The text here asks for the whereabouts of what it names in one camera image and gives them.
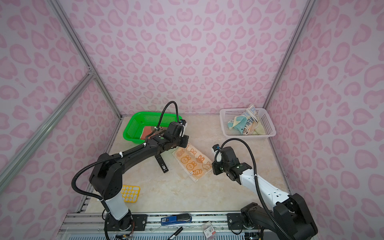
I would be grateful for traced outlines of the cream orange patterned towel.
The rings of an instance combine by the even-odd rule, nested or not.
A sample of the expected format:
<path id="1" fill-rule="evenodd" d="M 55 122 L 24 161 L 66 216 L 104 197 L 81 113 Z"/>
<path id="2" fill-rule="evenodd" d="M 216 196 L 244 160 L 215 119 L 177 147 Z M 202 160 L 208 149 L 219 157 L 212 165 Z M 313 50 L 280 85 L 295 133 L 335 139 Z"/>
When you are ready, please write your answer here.
<path id="1" fill-rule="evenodd" d="M 212 171 L 213 161 L 192 144 L 188 144 L 186 148 L 178 147 L 173 156 L 194 182 Z"/>

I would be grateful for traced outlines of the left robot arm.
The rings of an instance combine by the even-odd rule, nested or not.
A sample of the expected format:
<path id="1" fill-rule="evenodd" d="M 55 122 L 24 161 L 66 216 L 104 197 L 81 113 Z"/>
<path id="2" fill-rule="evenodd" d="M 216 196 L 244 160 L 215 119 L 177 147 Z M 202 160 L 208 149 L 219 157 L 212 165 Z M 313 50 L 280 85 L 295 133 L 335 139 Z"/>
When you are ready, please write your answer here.
<path id="1" fill-rule="evenodd" d="M 142 161 L 155 157 L 164 173 L 169 171 L 161 153 L 176 147 L 186 148 L 189 136 L 165 137 L 156 135 L 125 152 L 109 155 L 100 155 L 90 176 L 90 183 L 101 195 L 101 202 L 106 212 L 110 213 L 116 221 L 127 219 L 131 212 L 126 206 L 121 190 L 123 188 L 123 174 Z"/>

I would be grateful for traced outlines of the blue stapler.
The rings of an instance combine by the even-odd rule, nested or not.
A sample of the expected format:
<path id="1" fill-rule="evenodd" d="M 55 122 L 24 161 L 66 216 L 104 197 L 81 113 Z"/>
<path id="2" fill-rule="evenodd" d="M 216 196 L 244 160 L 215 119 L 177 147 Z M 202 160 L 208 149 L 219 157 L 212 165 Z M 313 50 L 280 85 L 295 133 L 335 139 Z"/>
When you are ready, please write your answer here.
<path id="1" fill-rule="evenodd" d="M 183 213 L 183 214 L 163 217 L 161 218 L 160 223 L 162 226 L 170 226 L 170 225 L 186 224 L 186 223 L 190 223 L 191 221 L 192 221 L 192 216 L 189 213 Z"/>

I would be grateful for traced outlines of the green plastic basket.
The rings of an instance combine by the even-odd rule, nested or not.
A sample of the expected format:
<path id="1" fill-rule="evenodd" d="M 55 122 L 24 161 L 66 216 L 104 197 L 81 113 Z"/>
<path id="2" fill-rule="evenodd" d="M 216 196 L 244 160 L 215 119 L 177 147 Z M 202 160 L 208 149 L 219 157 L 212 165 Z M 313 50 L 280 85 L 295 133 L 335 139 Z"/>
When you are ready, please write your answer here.
<path id="1" fill-rule="evenodd" d="M 154 112 L 139 112 L 134 114 L 123 132 L 124 139 L 134 144 L 143 144 L 145 140 L 140 139 L 143 132 L 143 128 L 145 126 L 156 127 L 160 120 L 160 116 L 161 113 Z M 170 123 L 176 121 L 176 114 L 165 113 L 159 126 L 159 130 L 157 130 L 154 135 L 152 135 L 150 138 L 153 138 L 155 135 L 161 134 L 163 131 L 165 132 Z"/>

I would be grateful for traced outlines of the white blue lettered towel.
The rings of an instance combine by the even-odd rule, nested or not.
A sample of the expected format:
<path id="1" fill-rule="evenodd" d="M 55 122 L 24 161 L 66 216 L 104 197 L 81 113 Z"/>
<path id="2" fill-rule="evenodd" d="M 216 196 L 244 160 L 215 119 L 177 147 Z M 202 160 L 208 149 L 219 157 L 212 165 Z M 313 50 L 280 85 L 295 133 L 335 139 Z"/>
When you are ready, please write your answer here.
<path id="1" fill-rule="evenodd" d="M 252 135 L 259 127 L 258 111 L 251 104 L 246 111 L 241 115 L 240 131 L 242 135 Z"/>

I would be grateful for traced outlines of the white plastic basket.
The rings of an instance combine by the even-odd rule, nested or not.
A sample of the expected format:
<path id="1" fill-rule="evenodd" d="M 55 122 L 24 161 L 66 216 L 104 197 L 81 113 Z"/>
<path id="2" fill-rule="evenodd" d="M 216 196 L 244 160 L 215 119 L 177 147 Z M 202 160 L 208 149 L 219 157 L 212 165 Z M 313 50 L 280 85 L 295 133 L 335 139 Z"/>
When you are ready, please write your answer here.
<path id="1" fill-rule="evenodd" d="M 274 137 L 277 132 L 268 112 L 263 108 L 256 108 L 256 117 L 259 118 L 259 123 L 264 127 L 264 135 L 242 135 L 238 130 L 229 129 L 228 122 L 236 116 L 240 116 L 246 111 L 246 108 L 222 109 L 220 110 L 221 128 L 226 139 L 239 138 L 243 140 L 266 140 L 269 137 Z"/>

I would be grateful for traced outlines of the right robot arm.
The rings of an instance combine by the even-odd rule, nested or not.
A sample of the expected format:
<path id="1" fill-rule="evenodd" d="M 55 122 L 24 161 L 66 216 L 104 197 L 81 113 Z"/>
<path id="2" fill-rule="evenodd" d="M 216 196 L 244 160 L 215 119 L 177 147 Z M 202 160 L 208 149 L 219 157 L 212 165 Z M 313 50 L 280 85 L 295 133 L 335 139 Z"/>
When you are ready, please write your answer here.
<path id="1" fill-rule="evenodd" d="M 309 207 L 299 194 L 279 190 L 246 163 L 213 162 L 215 175 L 225 173 L 232 181 L 251 190 L 260 203 L 241 209 L 241 224 L 248 229 L 261 228 L 275 233 L 280 240 L 309 240 L 319 232 Z"/>

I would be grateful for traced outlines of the black marker device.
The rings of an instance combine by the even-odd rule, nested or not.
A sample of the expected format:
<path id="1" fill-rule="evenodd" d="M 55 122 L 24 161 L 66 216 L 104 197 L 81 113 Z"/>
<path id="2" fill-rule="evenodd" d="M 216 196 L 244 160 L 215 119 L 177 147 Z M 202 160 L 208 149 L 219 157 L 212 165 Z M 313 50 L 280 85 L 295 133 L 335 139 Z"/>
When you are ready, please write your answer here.
<path id="1" fill-rule="evenodd" d="M 162 156 L 159 154 L 159 155 L 156 155 L 155 156 L 160 168 L 162 169 L 163 173 L 167 173 L 169 171 L 164 159 L 162 158 Z"/>

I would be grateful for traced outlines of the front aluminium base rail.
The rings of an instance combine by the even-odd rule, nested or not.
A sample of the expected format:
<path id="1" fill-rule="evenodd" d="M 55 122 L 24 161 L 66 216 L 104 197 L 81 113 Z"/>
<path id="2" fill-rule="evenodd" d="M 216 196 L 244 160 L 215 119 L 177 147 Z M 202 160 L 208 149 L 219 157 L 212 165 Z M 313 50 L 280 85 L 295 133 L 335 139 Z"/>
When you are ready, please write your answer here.
<path id="1" fill-rule="evenodd" d="M 277 234 L 262 227 L 241 225 L 240 212 L 192 212 L 189 223 L 161 225 L 161 218 L 171 212 L 135 213 L 135 229 L 126 231 L 104 230 L 106 216 L 102 213 L 68 214 L 59 229 L 59 240 L 167 240 L 178 229 L 176 240 L 204 240 L 204 225 L 213 227 L 216 240 L 276 240 Z"/>

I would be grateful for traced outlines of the small plastic bag red label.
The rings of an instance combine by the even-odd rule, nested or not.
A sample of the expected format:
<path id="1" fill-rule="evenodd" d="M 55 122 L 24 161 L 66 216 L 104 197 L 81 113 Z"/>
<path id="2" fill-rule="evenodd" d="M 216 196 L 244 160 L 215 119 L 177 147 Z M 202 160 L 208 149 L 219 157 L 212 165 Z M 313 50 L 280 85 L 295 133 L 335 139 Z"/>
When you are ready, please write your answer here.
<path id="1" fill-rule="evenodd" d="M 202 225 L 202 230 L 205 238 L 207 240 L 214 240 L 216 237 L 216 231 L 214 229 L 213 224 L 208 221 Z"/>

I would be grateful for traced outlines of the black pen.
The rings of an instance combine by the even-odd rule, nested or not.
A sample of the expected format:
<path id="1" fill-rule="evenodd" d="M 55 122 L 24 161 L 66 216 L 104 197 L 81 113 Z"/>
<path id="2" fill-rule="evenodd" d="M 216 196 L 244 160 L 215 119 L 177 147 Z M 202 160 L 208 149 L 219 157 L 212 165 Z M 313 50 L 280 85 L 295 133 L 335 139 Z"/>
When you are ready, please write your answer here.
<path id="1" fill-rule="evenodd" d="M 183 227 L 178 228 L 169 238 L 168 240 L 174 240 L 182 231 Z"/>

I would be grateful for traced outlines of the aluminium frame rail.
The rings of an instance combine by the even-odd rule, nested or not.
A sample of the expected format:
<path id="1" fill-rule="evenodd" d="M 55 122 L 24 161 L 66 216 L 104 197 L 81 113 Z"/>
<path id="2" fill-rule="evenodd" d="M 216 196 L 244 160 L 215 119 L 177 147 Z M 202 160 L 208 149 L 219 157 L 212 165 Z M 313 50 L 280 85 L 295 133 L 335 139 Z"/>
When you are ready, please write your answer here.
<path id="1" fill-rule="evenodd" d="M 103 83 L 95 65 L 93 64 L 89 53 L 87 52 L 85 45 L 80 40 L 80 37 L 76 33 L 70 18 L 66 14 L 60 1 L 46 1 L 51 7 L 53 13 L 58 18 L 58 21 L 62 25 L 62 28 L 67 33 L 70 41 L 77 50 L 82 61 L 88 68 L 88 73 L 83 77 L 79 84 L 77 84 L 70 92 L 70 94 L 64 98 L 64 100 L 58 105 L 58 107 L 50 114 L 50 116 L 39 126 L 32 137 L 23 145 L 21 150 L 14 155 L 11 162 L 1 172 L 1 193 L 10 185 L 12 180 L 19 174 L 22 168 L 26 165 L 30 157 L 36 152 L 36 150 L 42 145 L 52 130 L 58 125 L 65 114 L 73 106 L 75 101 L 84 92 L 86 87 L 92 82 L 96 82 L 101 93 L 105 97 L 107 103 L 112 108 L 113 112 L 117 116 L 118 120 L 123 118 L 120 110 L 118 109 L 111 94 L 108 92 L 106 85 Z"/>

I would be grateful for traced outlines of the yellow calculator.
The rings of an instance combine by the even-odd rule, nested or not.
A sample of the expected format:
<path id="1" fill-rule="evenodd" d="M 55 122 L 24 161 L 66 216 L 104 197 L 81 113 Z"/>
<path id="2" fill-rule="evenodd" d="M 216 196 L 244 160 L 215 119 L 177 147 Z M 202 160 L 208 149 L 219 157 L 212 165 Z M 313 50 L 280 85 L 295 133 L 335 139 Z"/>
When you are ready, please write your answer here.
<path id="1" fill-rule="evenodd" d="M 139 186 L 123 185 L 121 189 L 121 194 L 125 203 L 136 203 L 141 188 Z"/>

